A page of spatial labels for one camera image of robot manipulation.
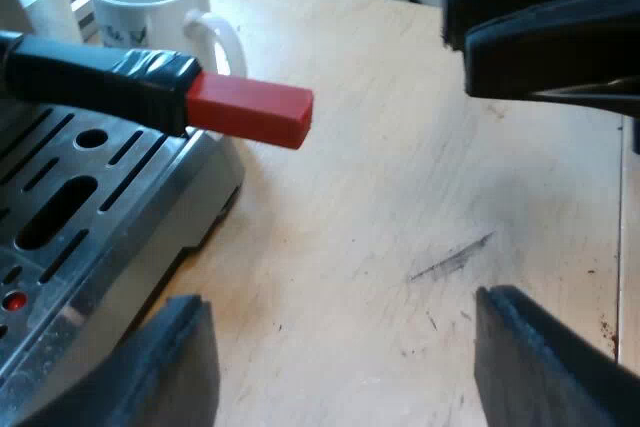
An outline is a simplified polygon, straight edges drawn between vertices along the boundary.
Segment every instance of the wooden tabletop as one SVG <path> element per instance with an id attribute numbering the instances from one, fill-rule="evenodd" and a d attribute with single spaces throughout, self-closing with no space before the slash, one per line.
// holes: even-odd
<path id="1" fill-rule="evenodd" d="M 238 202 L 156 304 L 211 301 L 218 427 L 486 425 L 479 286 L 614 356 L 619 115 L 468 98 L 435 8 L 212 2 L 251 77 L 316 95 L 300 151 L 236 141 Z"/>

